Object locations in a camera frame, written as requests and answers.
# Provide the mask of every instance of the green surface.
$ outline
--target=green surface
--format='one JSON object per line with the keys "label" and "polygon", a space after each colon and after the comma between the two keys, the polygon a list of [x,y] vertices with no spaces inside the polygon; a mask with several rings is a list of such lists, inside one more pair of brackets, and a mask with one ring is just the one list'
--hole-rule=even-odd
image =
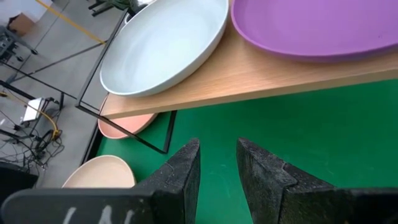
{"label": "green surface", "polygon": [[[177,113],[168,155],[133,139],[103,139],[138,181],[191,138],[201,141],[197,223],[252,223],[236,165],[238,137],[252,140],[338,187],[397,187],[398,81],[206,106]],[[140,136],[162,147],[169,113]]]}

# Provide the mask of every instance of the gray floor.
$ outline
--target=gray floor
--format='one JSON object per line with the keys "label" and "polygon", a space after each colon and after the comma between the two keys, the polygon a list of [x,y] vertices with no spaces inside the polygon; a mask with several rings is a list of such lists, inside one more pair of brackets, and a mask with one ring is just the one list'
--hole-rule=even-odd
{"label": "gray floor", "polygon": [[[87,7],[93,3],[94,0],[55,0],[52,7],[100,39],[106,40],[114,29],[122,12],[117,9],[111,9],[96,17],[92,17]],[[31,46],[35,47],[40,55],[30,55],[27,49],[20,47],[18,53],[27,58],[27,60],[24,63],[19,63],[15,59],[12,59],[9,63],[15,67],[20,67],[22,71],[27,73],[97,43],[48,11],[36,24],[34,30],[25,36],[24,39]],[[73,96],[77,96],[102,48],[102,46],[98,47],[97,49],[36,73],[34,77],[56,86]],[[15,75],[15,72],[5,67],[0,67],[0,75],[2,80],[6,80]],[[12,84],[35,97],[59,97],[59,92],[30,78],[23,78]],[[99,106],[105,94],[106,92],[101,86],[99,76],[96,74],[83,100],[92,105]],[[74,99],[65,98],[65,108],[58,121],[58,127],[63,130],[62,141],[63,145],[65,145],[65,150],[50,160],[47,169],[40,170],[38,187],[61,187],[68,176],[79,166],[91,132],[96,125],[96,120],[90,115],[76,109],[74,104]],[[0,99],[0,109],[10,116],[14,122],[19,121],[24,112],[24,108],[21,105],[4,98]],[[51,125],[42,118],[38,128],[42,133],[51,128]],[[0,151],[11,154],[14,149],[11,145],[6,145]]]}

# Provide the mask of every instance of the wire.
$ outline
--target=wire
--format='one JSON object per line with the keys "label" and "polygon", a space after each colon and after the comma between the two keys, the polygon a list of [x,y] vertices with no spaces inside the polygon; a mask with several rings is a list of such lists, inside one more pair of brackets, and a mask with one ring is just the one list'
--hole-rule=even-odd
{"label": "wire", "polygon": [[34,107],[31,106],[31,105],[29,105],[28,103],[26,103],[25,101],[23,101],[22,99],[20,99],[18,96],[16,96],[16,95],[14,95],[13,93],[11,93],[11,91],[9,91],[9,93],[10,93],[11,95],[8,95],[7,93],[2,92],[2,93],[0,93],[0,96],[1,96],[1,95],[2,95],[2,96],[8,96],[8,97],[11,96],[11,98],[17,100],[18,102],[22,103],[22,104],[25,105],[25,106],[28,106],[28,107],[32,108],[33,110],[36,110],[37,112],[39,112],[40,114],[42,114],[43,116],[45,116],[45,117],[51,122],[52,126],[54,127],[54,131],[53,131],[53,133],[52,133],[52,140],[56,140],[56,138],[59,137],[59,135],[60,135],[60,133],[59,133],[60,130],[58,129],[58,126],[57,126],[57,124],[55,123],[55,121],[53,121],[53,119],[52,119],[49,115],[45,114],[45,113],[42,112],[41,110],[37,110],[36,108],[34,108]]}

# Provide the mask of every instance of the wooden shelf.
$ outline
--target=wooden shelf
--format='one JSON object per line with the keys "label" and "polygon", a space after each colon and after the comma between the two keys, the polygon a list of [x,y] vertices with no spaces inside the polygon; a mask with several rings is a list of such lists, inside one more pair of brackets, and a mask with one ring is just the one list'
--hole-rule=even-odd
{"label": "wooden shelf", "polygon": [[255,49],[229,21],[214,53],[186,80],[142,98],[110,94],[101,114],[122,118],[397,77],[398,53],[360,62],[291,62]]}

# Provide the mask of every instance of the purple plate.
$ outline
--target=purple plate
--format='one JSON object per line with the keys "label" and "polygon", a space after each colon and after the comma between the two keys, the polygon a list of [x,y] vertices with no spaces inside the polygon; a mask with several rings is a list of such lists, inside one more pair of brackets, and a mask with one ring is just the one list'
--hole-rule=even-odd
{"label": "purple plate", "polygon": [[354,60],[398,47],[398,0],[234,0],[250,43],[313,62]]}

